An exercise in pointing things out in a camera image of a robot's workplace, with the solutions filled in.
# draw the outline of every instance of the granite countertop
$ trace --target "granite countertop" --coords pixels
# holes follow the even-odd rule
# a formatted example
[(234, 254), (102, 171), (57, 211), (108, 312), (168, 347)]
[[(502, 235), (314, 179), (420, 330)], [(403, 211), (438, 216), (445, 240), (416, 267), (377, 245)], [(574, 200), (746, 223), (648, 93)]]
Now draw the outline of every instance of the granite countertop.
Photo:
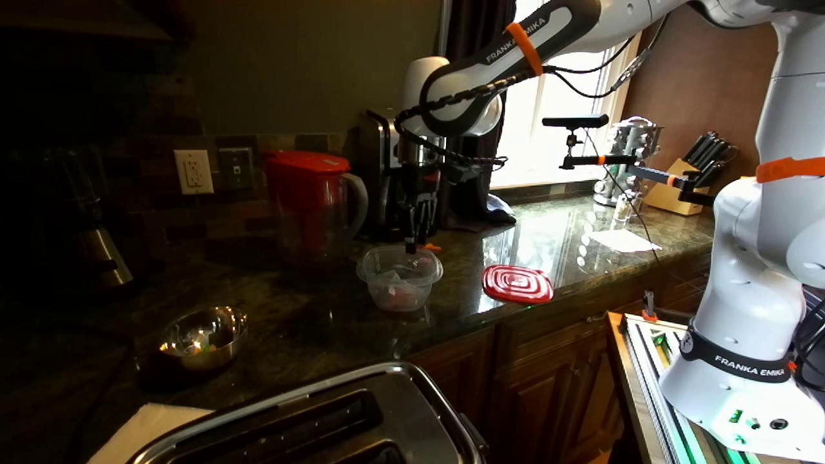
[[(128, 300), (93, 311), (5, 305), (5, 316), (20, 326), (3, 327), (3, 458), (86, 463), (144, 402), (220, 410), (364, 363), (404, 360), (497, 321), (556, 311), (555, 302), (565, 298), (587, 298), (627, 277), (654, 280), (659, 263), (707, 256), (712, 240), (707, 214), (641, 209), (636, 216), (631, 209), (600, 209), (587, 197), (515, 206), (515, 220), (515, 227), (502, 229), (438, 233), (432, 244), (440, 249), (444, 280), (416, 316), (389, 316), (372, 305), (353, 271), (365, 244), (335, 267), (289, 271), (267, 240), (208, 244), (200, 267), (162, 274)], [(659, 250), (618, 254), (599, 244), (605, 233), (635, 233)], [(556, 300), (547, 307), (494, 302), (480, 285), (484, 267), (541, 271)], [(206, 305), (231, 305), (248, 316), (239, 360), (198, 383), (170, 383), (176, 389), (137, 380), (132, 348)]]

